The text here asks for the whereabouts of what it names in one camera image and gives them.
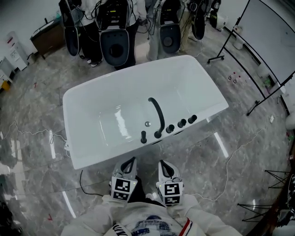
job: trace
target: white cable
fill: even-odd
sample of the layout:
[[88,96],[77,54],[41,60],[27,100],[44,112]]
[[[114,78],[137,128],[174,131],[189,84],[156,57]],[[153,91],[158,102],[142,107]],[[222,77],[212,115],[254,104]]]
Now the white cable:
[[[6,138],[7,138],[8,134],[9,134],[9,132],[10,132],[10,129],[11,129],[11,127],[12,127],[13,125],[16,126],[16,128],[18,129],[18,132],[21,133],[22,135],[23,135],[23,134],[31,134],[32,136],[34,136],[34,135],[37,135],[37,134],[43,133],[43,132],[45,132],[45,131],[48,132],[48,133],[52,133],[52,132],[49,132],[47,129],[42,130],[42,131],[38,131],[38,132],[36,132],[36,133],[34,133],[34,134],[33,134],[31,131],[24,131],[24,132],[22,132],[22,131],[19,130],[17,123],[14,121],[14,122],[9,126],[9,130],[8,130],[7,134],[5,135],[5,137],[3,137],[3,139],[6,139]],[[66,139],[64,139],[62,135],[57,135],[57,134],[55,134],[55,133],[52,133],[52,138],[51,138],[51,140],[50,140],[50,144],[53,143],[53,137],[54,137],[54,136],[59,136],[59,137],[61,137],[61,138],[66,142]]]
[[230,162],[230,159],[234,156],[234,154],[235,154],[237,151],[240,150],[240,148],[242,148],[242,147],[248,145],[249,143],[251,143],[261,131],[266,130],[266,128],[267,128],[267,124],[268,124],[268,123],[267,123],[267,119],[268,119],[268,117],[266,117],[266,126],[265,126],[265,128],[260,129],[260,130],[255,134],[255,136],[254,136],[249,142],[247,142],[246,144],[242,144],[242,145],[241,145],[236,151],[234,151],[234,152],[232,153],[232,155],[230,156],[229,160],[226,162],[226,182],[225,182],[225,186],[224,186],[224,190],[223,190],[223,192],[222,192],[222,193],[221,193],[216,199],[214,199],[214,200],[212,200],[212,199],[210,199],[210,198],[203,197],[202,195],[200,195],[200,194],[198,194],[198,193],[195,193],[195,194],[192,194],[192,195],[198,195],[198,196],[200,196],[202,199],[205,199],[205,200],[209,200],[209,201],[215,202],[215,201],[218,200],[219,197],[221,197],[221,196],[225,193],[226,185],[227,185],[227,182],[228,182],[228,180],[229,180],[229,176],[228,176],[228,164],[229,164],[229,162]]
[[67,155],[69,158],[71,158],[71,157],[68,155],[68,150],[66,150],[66,155]]
[[203,40],[201,40],[201,51],[199,52],[198,55],[193,56],[193,57],[198,57],[200,54],[202,54],[202,51],[203,51]]

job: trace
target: white bathtub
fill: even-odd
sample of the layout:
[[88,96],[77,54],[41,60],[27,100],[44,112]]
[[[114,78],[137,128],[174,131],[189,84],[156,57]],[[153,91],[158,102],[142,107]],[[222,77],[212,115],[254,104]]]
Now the white bathtub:
[[[157,100],[165,127],[154,137]],[[203,67],[191,56],[178,56],[116,71],[69,89],[64,97],[65,131],[75,169],[93,165],[153,144],[212,117],[228,107]],[[193,124],[178,128],[181,119],[196,115]],[[141,143],[141,131],[147,142]]]

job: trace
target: gray marble floor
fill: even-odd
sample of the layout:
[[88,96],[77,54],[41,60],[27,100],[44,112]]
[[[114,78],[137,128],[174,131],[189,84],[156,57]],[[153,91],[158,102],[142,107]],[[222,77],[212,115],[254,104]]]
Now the gray marble floor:
[[[275,179],[264,170],[288,168],[289,143],[284,126],[286,113],[281,102],[271,98],[247,117],[246,112],[254,101],[262,98],[257,88],[245,77],[237,84],[228,80],[233,71],[242,69],[226,52],[224,61],[206,63],[208,58],[217,55],[227,35],[226,31],[220,33],[208,25],[202,43],[189,40],[187,54],[196,56],[203,44],[202,54],[196,59],[216,83],[229,108],[200,129],[151,146],[138,156],[138,175],[145,191],[153,192],[158,161],[172,162],[182,174],[186,193],[198,193],[211,200],[222,194],[216,201],[195,196],[206,211],[218,215],[245,235],[255,223],[241,221],[251,215],[237,203],[271,204],[274,201],[279,190],[268,189]],[[137,63],[147,62],[147,35],[137,34],[136,37]],[[254,72],[257,63],[248,51],[235,50],[232,40],[228,49],[258,80]],[[99,204],[101,197],[82,192],[81,170],[73,169],[62,138],[55,136],[51,144],[52,134],[48,132],[34,136],[21,134],[13,125],[8,133],[10,125],[15,121],[21,131],[36,133],[47,129],[66,139],[63,94],[112,71],[114,69],[105,62],[91,68],[86,61],[71,57],[66,48],[62,48],[48,55],[46,60],[38,59],[18,72],[11,90],[0,94],[0,130],[5,137],[0,140],[0,180],[4,198],[26,235],[59,235],[74,217]],[[275,117],[272,124],[269,122],[271,115]],[[113,164],[83,168],[85,191],[107,194],[113,168]]]

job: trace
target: shoe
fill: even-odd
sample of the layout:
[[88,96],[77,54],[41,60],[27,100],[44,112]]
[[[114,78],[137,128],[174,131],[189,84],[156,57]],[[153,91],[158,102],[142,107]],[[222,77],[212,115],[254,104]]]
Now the shoe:
[[152,201],[155,200],[155,198],[153,197],[152,194],[147,194],[147,195],[146,195],[146,198],[148,198],[148,199],[150,199],[150,200],[152,200]]
[[102,61],[103,61],[103,58],[99,62],[91,62],[91,67],[96,67],[97,65],[102,63]]

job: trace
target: jacket sleeve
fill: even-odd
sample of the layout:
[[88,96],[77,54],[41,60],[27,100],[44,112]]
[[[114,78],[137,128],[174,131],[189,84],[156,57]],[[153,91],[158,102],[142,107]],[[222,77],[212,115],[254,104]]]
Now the jacket sleeve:
[[242,236],[231,226],[213,214],[201,210],[197,199],[192,195],[184,195],[183,203],[168,208],[171,216],[187,217],[209,236]]
[[101,205],[67,225],[61,236],[104,235],[112,227],[115,216],[120,215],[119,212],[127,206],[127,203],[113,199],[110,195],[103,196],[102,200]]
[[137,11],[141,20],[145,20],[147,18],[145,0],[137,0]]

